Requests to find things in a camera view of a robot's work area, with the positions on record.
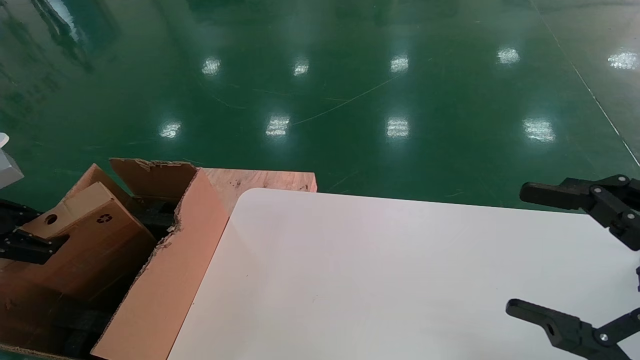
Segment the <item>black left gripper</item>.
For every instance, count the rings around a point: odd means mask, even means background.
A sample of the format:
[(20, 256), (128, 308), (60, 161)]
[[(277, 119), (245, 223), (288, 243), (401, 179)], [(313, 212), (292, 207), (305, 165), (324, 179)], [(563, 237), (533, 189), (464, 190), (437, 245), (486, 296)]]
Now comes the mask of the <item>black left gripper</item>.
[(21, 203), (0, 200), (0, 257), (11, 261), (43, 265), (70, 239), (57, 235), (47, 239), (20, 229), (38, 218), (41, 211)]

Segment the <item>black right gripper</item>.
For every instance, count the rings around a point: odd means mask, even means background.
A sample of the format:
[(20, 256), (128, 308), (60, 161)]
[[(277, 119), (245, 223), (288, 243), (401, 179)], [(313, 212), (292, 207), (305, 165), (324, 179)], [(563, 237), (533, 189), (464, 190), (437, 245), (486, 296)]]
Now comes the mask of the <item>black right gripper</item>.
[[(565, 178), (560, 184), (526, 182), (519, 191), (526, 203), (583, 210), (609, 230), (630, 250), (640, 250), (640, 181), (617, 174), (599, 180)], [(640, 267), (636, 268), (640, 292)], [(599, 328), (554, 309), (510, 299), (505, 312), (514, 318), (539, 326), (551, 346), (586, 360), (628, 360), (619, 342), (640, 331), (639, 309), (626, 313)]]

